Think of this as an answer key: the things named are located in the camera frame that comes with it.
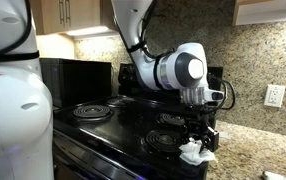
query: white towel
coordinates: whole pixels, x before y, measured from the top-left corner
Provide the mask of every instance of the white towel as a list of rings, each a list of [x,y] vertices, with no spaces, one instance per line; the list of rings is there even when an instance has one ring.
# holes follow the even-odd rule
[[[204,161],[217,161],[215,158],[214,153],[211,151],[204,149],[200,153],[200,149],[202,144],[200,141],[189,142],[187,144],[181,145],[180,149],[182,150],[182,154],[180,156],[181,159],[183,159],[185,162],[198,166]]]

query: cabinet handle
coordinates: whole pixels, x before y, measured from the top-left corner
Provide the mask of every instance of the cabinet handle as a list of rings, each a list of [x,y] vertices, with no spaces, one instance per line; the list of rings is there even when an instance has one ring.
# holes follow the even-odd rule
[[[65,23],[69,21],[69,25],[71,26],[71,8],[70,8],[70,0],[65,0]]]
[[[64,23],[64,9],[63,9],[63,0],[59,0],[59,12],[60,12],[60,24],[63,24],[65,27]]]

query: white outlet cover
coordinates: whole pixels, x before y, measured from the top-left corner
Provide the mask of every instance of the white outlet cover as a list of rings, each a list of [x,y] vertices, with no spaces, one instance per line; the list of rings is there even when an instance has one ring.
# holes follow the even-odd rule
[[[277,96],[271,97],[273,90],[277,90],[279,94]],[[265,94],[264,105],[272,107],[281,107],[283,102],[284,92],[285,92],[285,86],[268,84]]]

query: white cloth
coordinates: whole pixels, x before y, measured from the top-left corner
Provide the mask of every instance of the white cloth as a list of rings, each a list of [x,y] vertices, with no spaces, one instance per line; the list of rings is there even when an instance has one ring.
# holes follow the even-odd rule
[[[264,180],[286,180],[286,177],[280,174],[269,172],[269,171],[263,171],[263,179]]]
[[[204,149],[201,153],[199,153],[201,146],[202,144],[198,141],[195,143],[189,142],[185,145],[181,145],[180,149],[182,150],[182,154],[180,155],[180,158],[185,162],[196,166],[204,161],[217,161],[214,153],[207,149]]]

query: wall outlet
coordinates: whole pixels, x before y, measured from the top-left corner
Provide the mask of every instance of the wall outlet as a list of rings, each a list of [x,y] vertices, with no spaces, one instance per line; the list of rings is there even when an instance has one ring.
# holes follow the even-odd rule
[[[272,107],[281,107],[284,92],[285,92],[285,86],[268,84],[264,105]]]

